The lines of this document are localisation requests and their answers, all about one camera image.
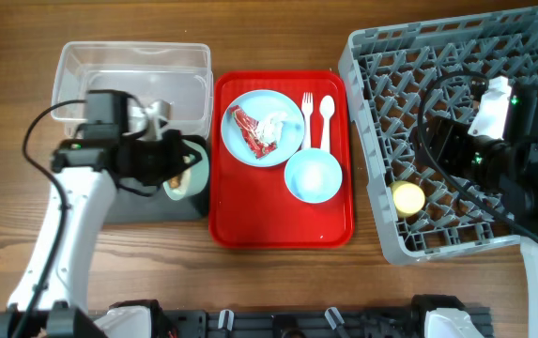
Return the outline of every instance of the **light blue bowl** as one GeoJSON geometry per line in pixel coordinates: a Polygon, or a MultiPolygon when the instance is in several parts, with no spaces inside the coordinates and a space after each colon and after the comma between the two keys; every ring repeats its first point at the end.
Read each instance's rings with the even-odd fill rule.
{"type": "Polygon", "coordinates": [[[324,150],[304,149],[287,162],[285,185],[302,202],[323,203],[340,190],[342,167],[324,150]]]}
{"type": "Polygon", "coordinates": [[[239,161],[255,167],[270,167],[287,161],[300,148],[304,138],[304,117],[298,105],[284,94],[267,89],[254,90],[235,99],[229,108],[223,115],[221,136],[227,150],[239,161]],[[273,112],[287,113],[281,139],[270,154],[257,159],[243,140],[238,124],[229,114],[229,108],[236,105],[256,120],[273,112]]]}

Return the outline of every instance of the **wooden surface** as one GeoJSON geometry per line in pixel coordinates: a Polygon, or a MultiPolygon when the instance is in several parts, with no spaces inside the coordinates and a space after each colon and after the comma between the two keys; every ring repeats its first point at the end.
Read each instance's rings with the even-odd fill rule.
{"type": "MultiPolygon", "coordinates": [[[[47,202],[49,183],[23,160],[20,144],[34,116],[49,106],[65,43],[203,42],[212,51],[215,79],[234,69],[336,70],[353,30],[538,2],[56,3],[0,6],[0,310],[30,257],[47,202]]],[[[491,307],[498,337],[527,337],[527,282],[517,247],[414,267],[385,261],[365,188],[361,144],[352,130],[356,230],[345,247],[232,252],[212,242],[206,220],[106,226],[90,273],[90,308],[158,299],[165,309],[358,309],[407,304],[415,294],[437,293],[491,307]]],[[[46,120],[33,136],[31,151],[46,162],[62,137],[62,127],[46,120]]]]}

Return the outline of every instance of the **yellow ball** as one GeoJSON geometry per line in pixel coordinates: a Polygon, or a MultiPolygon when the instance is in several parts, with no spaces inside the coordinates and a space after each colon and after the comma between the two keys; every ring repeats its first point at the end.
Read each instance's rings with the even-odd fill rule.
{"type": "Polygon", "coordinates": [[[393,204],[398,217],[410,217],[423,208],[425,193],[418,185],[406,181],[396,181],[390,185],[393,204]]]}

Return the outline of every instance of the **gray plastic basket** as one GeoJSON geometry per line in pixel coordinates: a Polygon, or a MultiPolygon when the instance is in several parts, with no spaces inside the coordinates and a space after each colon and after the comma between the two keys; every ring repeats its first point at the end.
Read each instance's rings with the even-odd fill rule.
{"type": "MultiPolygon", "coordinates": [[[[472,203],[462,201],[457,209],[453,201],[458,192],[414,161],[408,137],[425,88],[442,74],[461,69],[538,84],[538,7],[359,30],[349,36],[340,58],[381,249],[392,264],[471,254],[519,240],[472,203]],[[388,188],[395,180],[423,188],[427,202],[417,215],[398,219],[388,188]]],[[[436,90],[425,109],[427,118],[472,121],[467,79],[452,79],[436,90]]],[[[470,190],[503,210],[497,196],[470,190]]]]}

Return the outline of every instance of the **white spoon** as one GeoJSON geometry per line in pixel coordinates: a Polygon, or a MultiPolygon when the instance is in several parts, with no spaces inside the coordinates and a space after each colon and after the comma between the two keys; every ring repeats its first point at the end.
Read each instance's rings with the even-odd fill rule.
{"type": "Polygon", "coordinates": [[[319,111],[323,115],[323,136],[321,137],[321,150],[325,150],[330,153],[330,119],[335,113],[335,102],[333,98],[328,95],[321,101],[319,111]]]}

